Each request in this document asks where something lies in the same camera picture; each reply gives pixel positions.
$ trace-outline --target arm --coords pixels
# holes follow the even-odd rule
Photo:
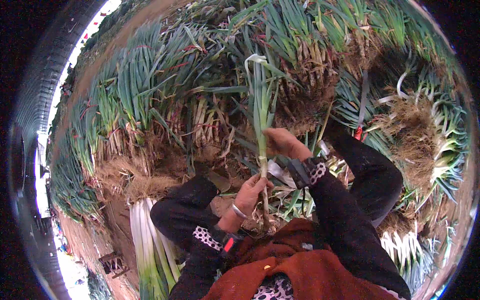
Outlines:
[[[235,206],[244,214],[251,215],[258,201],[258,194],[264,187],[272,188],[273,184],[266,178],[253,176],[241,187]],[[230,207],[218,222],[218,227],[228,233],[236,233],[244,219]],[[220,253],[223,246],[215,241],[208,229],[197,227],[193,233],[191,257],[181,271],[180,278],[173,287],[169,300],[201,299],[214,283],[216,271],[220,267]]]
[[[290,158],[312,157],[309,149],[283,128],[267,129],[269,146]],[[330,172],[310,188],[317,216],[328,243],[342,265],[354,276],[397,292],[410,299],[410,291],[395,264],[380,244],[371,220],[359,209],[352,196]]]

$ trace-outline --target person's right hand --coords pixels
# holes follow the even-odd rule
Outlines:
[[[267,128],[263,131],[268,140],[268,147],[274,153],[279,153],[292,159],[305,160],[313,153],[302,142],[285,128]]]

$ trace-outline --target wrist-worn device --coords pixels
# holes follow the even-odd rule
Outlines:
[[[299,190],[314,185],[326,172],[325,163],[320,157],[310,157],[304,161],[292,159],[287,169]]]
[[[214,240],[223,245],[223,251],[220,254],[221,256],[232,254],[235,251],[235,246],[243,240],[243,237],[241,236],[223,231],[217,224],[211,226],[208,229],[208,232],[210,232],[210,235]]]

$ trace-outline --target hand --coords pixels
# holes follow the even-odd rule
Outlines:
[[[252,215],[258,202],[258,195],[264,190],[265,186],[268,189],[273,188],[273,183],[269,182],[267,178],[259,179],[259,177],[260,174],[256,174],[244,182],[235,198],[235,206],[246,216]],[[242,223],[243,218],[239,217],[230,207],[221,217],[218,227],[226,232],[234,233],[240,229]]]
[[[267,128],[263,133],[268,138],[268,147],[274,154],[279,153],[299,160],[313,156],[307,146],[285,128]]]

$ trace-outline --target bangle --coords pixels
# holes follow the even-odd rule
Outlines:
[[[233,208],[233,211],[235,212],[235,214],[239,217],[241,217],[242,219],[246,219],[247,218],[247,215],[244,214],[243,212],[241,212],[241,210],[239,210],[238,207],[235,206],[234,203],[232,203],[232,208]]]

